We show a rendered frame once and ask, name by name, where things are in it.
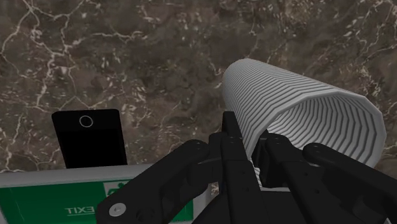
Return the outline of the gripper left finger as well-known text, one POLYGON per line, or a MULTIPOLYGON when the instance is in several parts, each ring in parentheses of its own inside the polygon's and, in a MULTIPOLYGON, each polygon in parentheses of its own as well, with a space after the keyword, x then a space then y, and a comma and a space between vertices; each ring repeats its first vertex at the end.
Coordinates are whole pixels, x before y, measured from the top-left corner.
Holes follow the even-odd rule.
POLYGON ((97 206, 97 224, 168 224, 185 205, 219 183, 219 195, 192 224, 257 224, 261 191, 234 112, 209 142, 189 140, 97 206))

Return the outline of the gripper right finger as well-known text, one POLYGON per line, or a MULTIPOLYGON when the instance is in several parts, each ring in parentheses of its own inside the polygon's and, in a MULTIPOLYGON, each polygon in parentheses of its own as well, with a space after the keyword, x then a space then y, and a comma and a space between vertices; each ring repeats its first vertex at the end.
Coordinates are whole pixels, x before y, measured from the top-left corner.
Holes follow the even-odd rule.
POLYGON ((397 179, 320 143, 265 131, 252 155, 265 188, 288 188, 307 224, 397 224, 397 179))

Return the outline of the white ribbed cup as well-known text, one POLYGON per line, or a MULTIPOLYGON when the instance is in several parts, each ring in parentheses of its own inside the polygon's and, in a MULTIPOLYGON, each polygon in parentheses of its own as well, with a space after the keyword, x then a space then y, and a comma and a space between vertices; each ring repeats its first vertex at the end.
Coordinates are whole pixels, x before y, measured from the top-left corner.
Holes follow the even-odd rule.
POLYGON ((253 59, 229 65, 222 89, 249 157, 269 131, 298 149, 321 143, 369 167, 381 158, 387 137, 383 115, 363 95, 253 59))

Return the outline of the black smartphone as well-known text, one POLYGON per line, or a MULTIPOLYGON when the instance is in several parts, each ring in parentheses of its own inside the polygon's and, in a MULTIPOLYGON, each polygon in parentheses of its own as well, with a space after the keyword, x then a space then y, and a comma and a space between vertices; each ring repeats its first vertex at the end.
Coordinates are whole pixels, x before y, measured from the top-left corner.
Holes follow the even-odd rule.
POLYGON ((56 111, 52 122, 68 169, 127 164, 117 109, 56 111))

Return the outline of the green exit sign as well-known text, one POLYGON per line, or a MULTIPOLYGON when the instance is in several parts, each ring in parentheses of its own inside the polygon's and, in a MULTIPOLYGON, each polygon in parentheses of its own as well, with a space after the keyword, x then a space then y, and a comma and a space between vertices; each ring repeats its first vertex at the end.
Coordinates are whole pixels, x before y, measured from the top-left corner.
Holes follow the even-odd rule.
MULTIPOLYGON (((0 224, 97 224, 97 206, 154 164, 0 173, 0 224)), ((168 224, 192 224, 207 189, 168 224)))

